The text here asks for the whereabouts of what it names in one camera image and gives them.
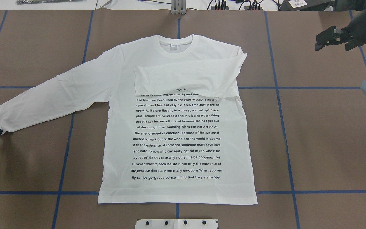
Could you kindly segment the black power strip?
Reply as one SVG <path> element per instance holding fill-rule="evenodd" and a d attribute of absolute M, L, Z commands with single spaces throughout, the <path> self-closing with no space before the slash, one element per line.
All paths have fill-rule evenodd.
<path fill-rule="evenodd" d="M 211 0 L 207 10 L 244 10 L 259 11 L 262 10 L 263 0 Z"/>

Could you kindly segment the white long-sleeve printed shirt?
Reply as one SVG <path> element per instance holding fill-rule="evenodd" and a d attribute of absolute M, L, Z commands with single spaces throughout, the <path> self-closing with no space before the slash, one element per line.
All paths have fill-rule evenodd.
<path fill-rule="evenodd" d="M 241 47 L 192 34 L 103 52 L 0 105 L 14 132 L 109 103 L 98 203 L 257 204 Z"/>

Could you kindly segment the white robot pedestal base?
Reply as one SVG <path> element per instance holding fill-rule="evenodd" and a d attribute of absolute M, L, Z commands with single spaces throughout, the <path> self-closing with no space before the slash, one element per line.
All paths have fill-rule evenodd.
<path fill-rule="evenodd" d="M 142 219 L 135 229 L 218 229 L 217 219 Z"/>

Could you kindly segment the grey aluminium frame post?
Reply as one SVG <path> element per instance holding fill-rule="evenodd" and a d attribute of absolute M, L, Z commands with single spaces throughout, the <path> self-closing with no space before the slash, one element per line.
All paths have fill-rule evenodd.
<path fill-rule="evenodd" d="M 186 14 L 186 0 L 171 0 L 171 14 Z"/>

